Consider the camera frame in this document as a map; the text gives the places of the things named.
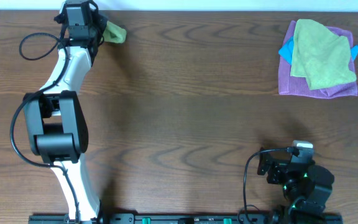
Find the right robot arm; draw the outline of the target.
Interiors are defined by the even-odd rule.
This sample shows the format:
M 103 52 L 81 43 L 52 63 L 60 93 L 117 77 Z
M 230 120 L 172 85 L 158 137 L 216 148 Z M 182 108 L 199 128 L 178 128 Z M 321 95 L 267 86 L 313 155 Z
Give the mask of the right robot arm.
M 258 175 L 269 184 L 280 185 L 289 205 L 274 209 L 267 223 L 327 223 L 323 214 L 333 191 L 334 175 L 315 164 L 312 147 L 279 148 L 290 154 L 287 160 L 274 158 L 277 149 L 260 150 Z

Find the bright green cloth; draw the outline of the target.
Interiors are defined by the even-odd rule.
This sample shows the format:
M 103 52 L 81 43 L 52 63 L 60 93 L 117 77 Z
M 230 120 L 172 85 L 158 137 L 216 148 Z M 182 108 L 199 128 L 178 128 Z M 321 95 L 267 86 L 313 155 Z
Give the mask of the bright green cloth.
M 105 42 L 114 44 L 123 44 L 126 41 L 127 31 L 111 21 L 107 21 L 106 28 L 103 32 Z

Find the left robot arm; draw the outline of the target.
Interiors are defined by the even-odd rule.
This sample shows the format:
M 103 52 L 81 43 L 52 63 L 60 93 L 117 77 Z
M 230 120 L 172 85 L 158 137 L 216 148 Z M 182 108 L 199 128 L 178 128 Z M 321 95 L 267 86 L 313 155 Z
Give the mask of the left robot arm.
M 32 153 L 41 162 L 24 161 L 51 169 L 68 204 L 57 217 L 30 217 L 30 223 L 107 223 L 101 200 L 93 190 L 86 168 L 88 127 L 78 92 L 104 42 L 107 19 L 94 1 L 65 1 L 54 18 L 61 25 L 52 49 L 58 53 L 55 68 L 44 86 L 24 96 L 24 112 Z

